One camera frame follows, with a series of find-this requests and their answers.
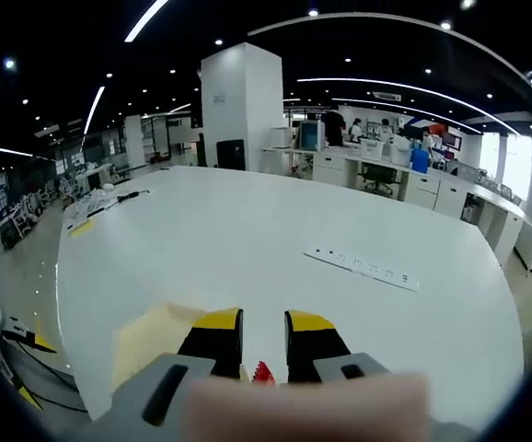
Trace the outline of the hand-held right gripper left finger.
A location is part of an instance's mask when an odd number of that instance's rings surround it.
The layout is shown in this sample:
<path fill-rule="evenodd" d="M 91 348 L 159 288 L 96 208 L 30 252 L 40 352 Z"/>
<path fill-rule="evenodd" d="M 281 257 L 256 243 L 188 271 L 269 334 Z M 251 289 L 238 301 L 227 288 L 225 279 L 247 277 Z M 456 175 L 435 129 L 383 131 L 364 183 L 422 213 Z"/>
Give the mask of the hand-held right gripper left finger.
<path fill-rule="evenodd" d="M 78 441 L 182 441 L 191 383 L 211 375 L 240 379 L 243 310 L 217 310 L 193 322 L 175 354 L 164 353 L 129 376 L 110 409 L 76 432 Z"/>

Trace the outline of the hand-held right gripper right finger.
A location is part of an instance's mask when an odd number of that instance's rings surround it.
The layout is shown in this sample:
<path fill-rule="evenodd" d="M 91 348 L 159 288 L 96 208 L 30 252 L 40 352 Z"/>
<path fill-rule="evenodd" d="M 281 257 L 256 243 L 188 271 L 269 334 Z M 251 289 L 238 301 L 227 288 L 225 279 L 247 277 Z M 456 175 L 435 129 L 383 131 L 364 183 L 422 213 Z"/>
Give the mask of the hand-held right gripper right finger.
<path fill-rule="evenodd" d="M 419 374 L 390 372 L 353 353 L 327 319 L 284 313 L 289 389 L 286 434 L 312 441 L 472 441 L 474 430 L 430 414 Z"/>

